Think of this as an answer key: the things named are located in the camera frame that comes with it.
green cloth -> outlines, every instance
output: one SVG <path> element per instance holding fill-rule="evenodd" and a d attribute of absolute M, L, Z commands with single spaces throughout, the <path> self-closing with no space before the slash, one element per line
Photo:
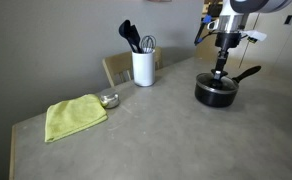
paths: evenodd
<path fill-rule="evenodd" d="M 45 142 L 54 142 L 106 119 L 106 111 L 96 95 L 62 101 L 47 110 Z"/>

utensil holder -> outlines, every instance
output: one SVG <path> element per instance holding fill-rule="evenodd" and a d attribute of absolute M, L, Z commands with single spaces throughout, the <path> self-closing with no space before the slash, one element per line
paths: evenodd
<path fill-rule="evenodd" d="M 140 54 L 132 52 L 134 82 L 138 86 L 151 86 L 155 82 L 155 50 Z"/>

metal bowl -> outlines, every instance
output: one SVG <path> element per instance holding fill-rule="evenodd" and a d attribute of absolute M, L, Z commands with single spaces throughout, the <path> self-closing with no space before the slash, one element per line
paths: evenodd
<path fill-rule="evenodd" d="M 100 93 L 99 100 L 106 109 L 114 108 L 119 104 L 118 93 L 112 88 L 103 90 Z"/>

black pot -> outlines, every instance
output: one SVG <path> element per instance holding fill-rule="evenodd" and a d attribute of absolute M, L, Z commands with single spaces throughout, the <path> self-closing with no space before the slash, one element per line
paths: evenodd
<path fill-rule="evenodd" d="M 237 94 L 238 83 L 261 69 L 261 66 L 255 66 L 247 69 L 241 75 L 228 78 L 222 77 L 215 80 L 212 73 L 202 73 L 196 77 L 195 97 L 201 103 L 212 107 L 227 107 L 231 105 Z"/>

kitchen counter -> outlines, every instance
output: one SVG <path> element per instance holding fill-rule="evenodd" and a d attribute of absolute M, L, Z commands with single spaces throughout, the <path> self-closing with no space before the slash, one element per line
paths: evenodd
<path fill-rule="evenodd" d="M 107 121 L 53 143 L 46 114 L 14 125 L 11 178 L 292 180 L 292 82 L 256 74 L 231 106 L 211 108 L 194 90 L 213 67 L 190 58 L 156 71 L 153 86 L 121 84 Z"/>

